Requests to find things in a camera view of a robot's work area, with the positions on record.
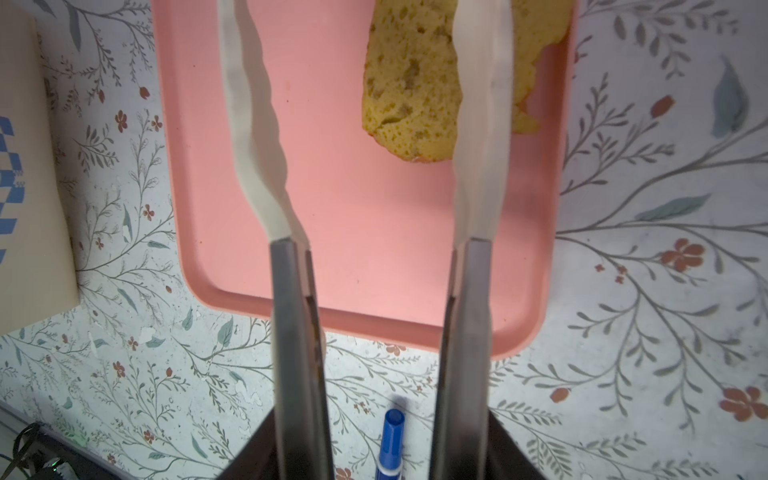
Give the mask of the checkered paper bag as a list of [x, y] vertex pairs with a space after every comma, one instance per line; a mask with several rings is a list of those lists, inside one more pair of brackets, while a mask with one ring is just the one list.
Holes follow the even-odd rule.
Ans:
[[79, 304], [35, 21], [1, 4], [1, 332]]

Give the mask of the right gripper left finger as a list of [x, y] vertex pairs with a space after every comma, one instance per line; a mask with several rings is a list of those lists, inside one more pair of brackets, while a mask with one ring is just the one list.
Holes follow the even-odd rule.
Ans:
[[246, 2], [218, 2], [217, 18], [235, 172], [269, 241], [278, 471], [283, 479], [330, 479], [333, 452], [311, 249], [286, 188], [288, 165], [262, 44]]

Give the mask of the toast slice bread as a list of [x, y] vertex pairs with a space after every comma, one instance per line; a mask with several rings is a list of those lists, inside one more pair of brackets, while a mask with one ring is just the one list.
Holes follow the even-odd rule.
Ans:
[[[404, 161], [451, 159], [462, 93], [453, 45], [454, 1], [378, 1], [364, 65], [362, 125]], [[569, 30], [571, 1], [512, 2], [514, 74], [512, 130], [533, 134], [537, 120], [526, 108], [542, 51]]]

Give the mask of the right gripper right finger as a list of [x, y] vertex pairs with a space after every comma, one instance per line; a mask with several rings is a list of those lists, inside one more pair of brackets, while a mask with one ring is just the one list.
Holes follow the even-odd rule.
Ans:
[[487, 458], [492, 253], [512, 136], [510, 2], [459, 2], [453, 40], [462, 101], [452, 159], [454, 239], [429, 476], [481, 479]]

